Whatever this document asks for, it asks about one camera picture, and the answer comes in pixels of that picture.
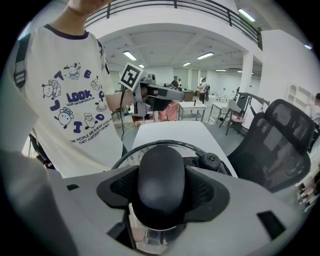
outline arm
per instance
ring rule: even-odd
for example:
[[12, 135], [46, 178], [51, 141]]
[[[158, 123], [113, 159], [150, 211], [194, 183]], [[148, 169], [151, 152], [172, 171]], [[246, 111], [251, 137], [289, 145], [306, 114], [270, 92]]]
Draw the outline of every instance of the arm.
[[[115, 94], [107, 94], [105, 96], [106, 103], [110, 110], [116, 110], [120, 108], [120, 101], [121, 101], [121, 94], [122, 92], [117, 92]], [[129, 105], [135, 103], [134, 96], [130, 90], [125, 90], [123, 99], [122, 99], [122, 106]]]

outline railing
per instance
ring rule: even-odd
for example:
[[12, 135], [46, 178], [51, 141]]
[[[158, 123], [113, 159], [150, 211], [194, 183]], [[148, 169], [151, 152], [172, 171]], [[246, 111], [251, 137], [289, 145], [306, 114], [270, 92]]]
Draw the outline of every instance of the railing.
[[211, 0], [116, 0], [107, 7], [90, 15], [85, 26], [90, 26], [101, 19], [109, 19], [115, 14], [123, 11], [152, 6], [166, 6], [187, 10], [192, 9], [197, 12], [213, 15], [225, 21], [231, 27], [240, 30], [262, 49], [261, 33], [258, 29], [253, 27], [247, 20], [234, 11]]

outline black knob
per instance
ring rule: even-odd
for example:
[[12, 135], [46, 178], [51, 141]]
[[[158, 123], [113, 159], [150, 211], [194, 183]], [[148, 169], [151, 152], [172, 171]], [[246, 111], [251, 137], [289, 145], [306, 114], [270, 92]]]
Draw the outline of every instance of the black knob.
[[212, 170], [215, 172], [219, 171], [220, 164], [220, 158], [213, 153], [205, 153], [199, 159], [200, 168]]
[[185, 166], [173, 148], [159, 145], [142, 157], [132, 208], [148, 228], [166, 230], [184, 216]]

